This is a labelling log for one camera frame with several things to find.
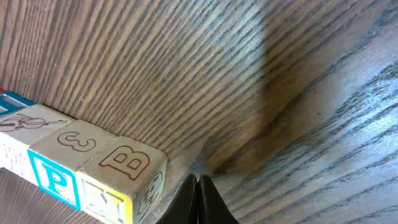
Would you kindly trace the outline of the lone yellow block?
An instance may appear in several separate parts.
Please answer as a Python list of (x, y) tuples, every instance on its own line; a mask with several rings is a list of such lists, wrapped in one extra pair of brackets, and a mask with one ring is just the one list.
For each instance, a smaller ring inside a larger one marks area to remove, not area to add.
[(142, 223), (165, 184), (167, 154), (126, 136), (78, 170), (81, 208), (103, 223)]

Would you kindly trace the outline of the white block red side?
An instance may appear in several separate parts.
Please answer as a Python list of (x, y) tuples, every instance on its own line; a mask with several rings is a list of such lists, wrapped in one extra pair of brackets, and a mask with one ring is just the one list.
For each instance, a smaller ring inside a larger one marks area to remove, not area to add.
[(1, 117), (12, 114), (26, 107), (30, 107), (34, 104), (34, 102), (25, 99), (13, 91), (1, 89)]

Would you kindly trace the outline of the white letter W block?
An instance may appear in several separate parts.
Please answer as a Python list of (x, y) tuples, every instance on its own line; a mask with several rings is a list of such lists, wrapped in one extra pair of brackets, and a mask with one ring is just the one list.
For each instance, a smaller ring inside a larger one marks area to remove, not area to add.
[(75, 119), (36, 104), (1, 118), (1, 167), (37, 185), (28, 148)]

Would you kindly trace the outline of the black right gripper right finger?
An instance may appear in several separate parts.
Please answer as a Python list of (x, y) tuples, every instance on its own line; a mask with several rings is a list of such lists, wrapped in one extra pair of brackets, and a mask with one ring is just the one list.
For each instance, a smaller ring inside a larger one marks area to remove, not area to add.
[(208, 175), (199, 180), (198, 222), (200, 224), (239, 224)]

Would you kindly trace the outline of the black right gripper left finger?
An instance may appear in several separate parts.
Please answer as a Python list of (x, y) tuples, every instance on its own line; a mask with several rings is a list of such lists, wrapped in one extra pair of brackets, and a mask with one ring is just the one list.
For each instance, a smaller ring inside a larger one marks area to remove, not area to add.
[(197, 223), (197, 202), (197, 178), (195, 174), (189, 174), (156, 224)]

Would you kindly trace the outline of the blue letter P block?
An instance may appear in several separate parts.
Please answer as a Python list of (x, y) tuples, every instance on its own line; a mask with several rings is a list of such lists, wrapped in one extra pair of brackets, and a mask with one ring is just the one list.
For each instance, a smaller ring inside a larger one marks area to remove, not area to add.
[(27, 154), (40, 189), (80, 210), (77, 170), (118, 137), (79, 119), (31, 145)]

